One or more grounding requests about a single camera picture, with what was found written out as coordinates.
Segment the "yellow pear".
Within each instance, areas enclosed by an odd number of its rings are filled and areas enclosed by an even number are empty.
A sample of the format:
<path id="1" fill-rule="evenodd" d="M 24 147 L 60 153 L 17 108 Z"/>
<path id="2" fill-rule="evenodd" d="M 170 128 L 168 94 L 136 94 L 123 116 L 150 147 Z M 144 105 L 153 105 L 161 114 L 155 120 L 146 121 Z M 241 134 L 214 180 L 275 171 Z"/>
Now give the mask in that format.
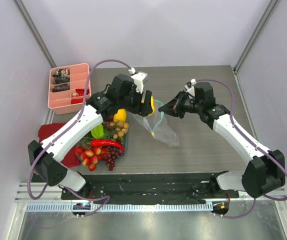
<path id="1" fill-rule="evenodd" d="M 151 106 L 152 112 L 148 116 L 152 116 L 155 113 L 155 102 L 154 102 L 153 96 L 151 96 L 150 98 L 150 106 Z"/>

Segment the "clear zip top bag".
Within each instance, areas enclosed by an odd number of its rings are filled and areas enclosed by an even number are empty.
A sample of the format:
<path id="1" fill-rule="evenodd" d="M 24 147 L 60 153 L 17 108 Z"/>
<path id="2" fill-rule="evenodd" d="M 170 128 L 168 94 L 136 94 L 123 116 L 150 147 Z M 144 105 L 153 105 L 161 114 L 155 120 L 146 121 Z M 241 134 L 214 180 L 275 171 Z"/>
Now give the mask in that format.
<path id="1" fill-rule="evenodd" d="M 150 135 L 160 142 L 167 144 L 171 147 L 179 147 L 179 138 L 175 131 L 168 125 L 166 115 L 164 112 L 159 112 L 158 108 L 164 104 L 157 99 L 153 100 L 155 111 L 150 116 L 140 116 L 133 114 L 133 118 L 144 127 Z"/>

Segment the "brown longan bunch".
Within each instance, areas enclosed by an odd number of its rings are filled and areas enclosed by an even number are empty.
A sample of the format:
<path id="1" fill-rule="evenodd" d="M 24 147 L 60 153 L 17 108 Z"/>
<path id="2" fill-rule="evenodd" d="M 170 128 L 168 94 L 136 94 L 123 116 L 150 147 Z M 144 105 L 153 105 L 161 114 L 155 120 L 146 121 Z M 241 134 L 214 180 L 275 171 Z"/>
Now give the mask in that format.
<path id="1" fill-rule="evenodd" d="M 105 123 L 111 139 L 121 141 L 129 131 L 129 124 L 123 121 L 107 121 Z"/>

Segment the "green starfruit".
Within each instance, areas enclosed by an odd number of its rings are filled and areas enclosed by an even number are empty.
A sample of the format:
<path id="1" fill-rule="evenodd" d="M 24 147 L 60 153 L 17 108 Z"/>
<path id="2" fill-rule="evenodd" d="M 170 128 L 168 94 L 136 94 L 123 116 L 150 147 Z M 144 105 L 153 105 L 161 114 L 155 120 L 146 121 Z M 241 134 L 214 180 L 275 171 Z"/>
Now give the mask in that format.
<path id="1" fill-rule="evenodd" d="M 104 126 L 102 124 L 97 125 L 90 131 L 94 139 L 102 139 L 105 136 Z"/>

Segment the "purple grape bunch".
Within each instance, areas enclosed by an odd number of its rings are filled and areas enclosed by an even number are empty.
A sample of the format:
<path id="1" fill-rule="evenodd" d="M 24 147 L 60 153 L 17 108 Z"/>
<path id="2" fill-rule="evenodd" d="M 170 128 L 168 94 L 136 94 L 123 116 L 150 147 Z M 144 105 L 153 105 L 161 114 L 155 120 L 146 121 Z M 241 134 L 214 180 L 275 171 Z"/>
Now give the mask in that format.
<path id="1" fill-rule="evenodd" d="M 104 156 L 103 161 L 108 167 L 108 170 L 112 171 L 116 166 L 116 160 L 124 155 L 124 151 L 115 146 L 109 146 L 107 150 L 108 153 Z"/>

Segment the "red chili pepper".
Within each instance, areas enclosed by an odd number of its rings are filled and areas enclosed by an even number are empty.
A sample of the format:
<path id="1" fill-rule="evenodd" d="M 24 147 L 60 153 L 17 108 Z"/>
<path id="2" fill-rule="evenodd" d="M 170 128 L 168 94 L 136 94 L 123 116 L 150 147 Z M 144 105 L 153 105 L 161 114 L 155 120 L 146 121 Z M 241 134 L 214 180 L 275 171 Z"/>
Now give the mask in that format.
<path id="1" fill-rule="evenodd" d="M 121 145 L 120 143 L 113 141 L 113 140 L 109 140 L 109 139 L 94 139 L 91 141 L 90 145 L 94 148 L 94 147 L 106 147 L 106 146 L 112 146 L 112 147 L 116 147 L 121 149 L 123 152 L 125 152 L 125 148 L 123 145 Z"/>

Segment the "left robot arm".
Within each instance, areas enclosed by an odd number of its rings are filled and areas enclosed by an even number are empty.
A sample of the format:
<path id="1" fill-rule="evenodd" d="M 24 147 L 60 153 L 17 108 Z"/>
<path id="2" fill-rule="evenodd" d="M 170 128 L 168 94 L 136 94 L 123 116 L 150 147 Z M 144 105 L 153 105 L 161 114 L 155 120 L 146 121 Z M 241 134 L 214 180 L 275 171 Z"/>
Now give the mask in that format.
<path id="1" fill-rule="evenodd" d="M 28 144 L 28 155 L 32 170 L 37 172 L 48 186 L 60 185 L 72 190 L 80 200 L 86 199 L 90 187 L 85 178 L 61 162 L 69 150 L 108 117 L 125 109 L 142 117 L 153 112 L 152 92 L 144 91 L 148 75 L 137 72 L 132 76 L 119 74 L 113 78 L 106 92 L 93 93 L 85 106 L 69 122 L 42 142 Z"/>

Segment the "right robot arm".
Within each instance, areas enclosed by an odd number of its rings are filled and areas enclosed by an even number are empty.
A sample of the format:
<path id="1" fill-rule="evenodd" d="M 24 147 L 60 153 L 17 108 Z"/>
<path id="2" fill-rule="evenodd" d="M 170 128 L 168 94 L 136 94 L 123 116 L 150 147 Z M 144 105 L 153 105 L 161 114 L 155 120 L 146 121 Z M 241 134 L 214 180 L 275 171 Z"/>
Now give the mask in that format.
<path id="1" fill-rule="evenodd" d="M 186 113 L 197 114 L 208 127 L 221 135 L 246 163 L 244 171 L 225 171 L 209 185 L 212 196 L 222 197 L 227 190 L 246 192 L 256 199 L 286 183 L 285 157 L 280 150 L 270 150 L 255 140 L 231 115 L 231 111 L 216 103 L 210 83 L 192 79 L 185 89 L 159 109 L 182 119 Z"/>

